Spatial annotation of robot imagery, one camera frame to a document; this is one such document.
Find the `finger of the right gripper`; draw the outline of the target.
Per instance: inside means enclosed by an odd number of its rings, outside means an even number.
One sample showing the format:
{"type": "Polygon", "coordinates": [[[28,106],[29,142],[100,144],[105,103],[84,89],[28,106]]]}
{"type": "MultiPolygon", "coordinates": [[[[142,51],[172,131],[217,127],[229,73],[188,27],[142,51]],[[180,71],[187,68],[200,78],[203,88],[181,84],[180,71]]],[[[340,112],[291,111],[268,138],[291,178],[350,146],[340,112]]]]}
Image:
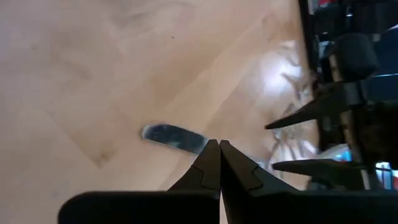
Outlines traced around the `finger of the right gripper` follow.
{"type": "Polygon", "coordinates": [[[344,186],[346,189],[365,189],[364,166],[356,162],[340,162],[333,159],[307,159],[277,162],[272,165],[275,170],[294,174],[307,175],[330,185],[344,186]]]}
{"type": "Polygon", "coordinates": [[[283,128],[326,116],[334,116],[365,105],[366,99],[359,82],[331,83],[325,92],[296,112],[278,119],[265,128],[283,128]]]}

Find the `silver table knife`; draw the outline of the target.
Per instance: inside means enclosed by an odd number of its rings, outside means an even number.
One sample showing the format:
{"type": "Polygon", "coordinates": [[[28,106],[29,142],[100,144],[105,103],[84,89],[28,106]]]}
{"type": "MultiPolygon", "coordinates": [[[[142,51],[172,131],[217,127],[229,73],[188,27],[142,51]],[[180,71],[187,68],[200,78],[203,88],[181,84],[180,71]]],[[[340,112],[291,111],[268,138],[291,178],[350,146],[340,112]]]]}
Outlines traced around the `silver table knife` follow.
{"type": "Polygon", "coordinates": [[[208,142],[205,136],[171,124],[150,124],[143,127],[142,139],[193,154],[202,152],[208,142]]]}

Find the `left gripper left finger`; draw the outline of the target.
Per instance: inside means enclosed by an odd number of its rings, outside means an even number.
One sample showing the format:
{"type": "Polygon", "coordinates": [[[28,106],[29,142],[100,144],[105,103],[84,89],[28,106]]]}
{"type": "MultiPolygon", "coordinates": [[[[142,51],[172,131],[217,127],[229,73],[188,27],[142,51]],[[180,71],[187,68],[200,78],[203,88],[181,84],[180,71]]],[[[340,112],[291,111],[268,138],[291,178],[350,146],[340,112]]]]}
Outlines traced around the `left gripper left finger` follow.
{"type": "Polygon", "coordinates": [[[58,224],[219,224],[221,152],[210,140],[166,191],[94,191],[67,200],[58,224]]]}

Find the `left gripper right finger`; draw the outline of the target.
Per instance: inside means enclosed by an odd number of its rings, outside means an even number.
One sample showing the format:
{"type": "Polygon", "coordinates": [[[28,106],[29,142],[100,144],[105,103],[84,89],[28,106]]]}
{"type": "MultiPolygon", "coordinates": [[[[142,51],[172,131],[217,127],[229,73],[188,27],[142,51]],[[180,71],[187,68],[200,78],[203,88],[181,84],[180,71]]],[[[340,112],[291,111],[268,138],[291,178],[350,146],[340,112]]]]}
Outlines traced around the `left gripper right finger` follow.
{"type": "Polygon", "coordinates": [[[395,190],[301,191],[220,142],[228,224],[398,224],[395,190]]]}

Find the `black aluminium table frame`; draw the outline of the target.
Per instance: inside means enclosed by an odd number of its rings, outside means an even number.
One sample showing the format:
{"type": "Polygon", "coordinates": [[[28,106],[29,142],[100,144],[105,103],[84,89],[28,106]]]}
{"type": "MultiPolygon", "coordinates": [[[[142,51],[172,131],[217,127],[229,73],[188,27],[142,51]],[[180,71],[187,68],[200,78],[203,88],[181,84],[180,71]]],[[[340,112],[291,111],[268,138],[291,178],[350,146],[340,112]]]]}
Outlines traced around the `black aluminium table frame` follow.
{"type": "Polygon", "coordinates": [[[303,38],[307,55],[308,67],[310,69],[310,87],[312,91],[318,88],[318,40],[313,31],[313,7],[312,0],[297,0],[300,11],[300,19],[303,30],[303,38]]]}

